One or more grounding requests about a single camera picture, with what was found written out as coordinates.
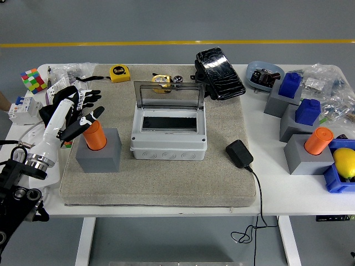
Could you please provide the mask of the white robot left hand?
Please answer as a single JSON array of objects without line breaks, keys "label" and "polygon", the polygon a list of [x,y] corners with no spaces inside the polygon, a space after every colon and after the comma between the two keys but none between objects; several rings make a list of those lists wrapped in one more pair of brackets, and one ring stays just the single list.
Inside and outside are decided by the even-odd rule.
[{"label": "white robot left hand", "polygon": [[101,96],[100,90],[81,90],[74,85],[54,94],[53,103],[40,109],[45,124],[42,141],[32,147],[27,155],[26,164],[42,164],[53,167],[61,144],[71,141],[97,121],[104,107],[99,106],[84,116],[84,108],[92,108]]}]

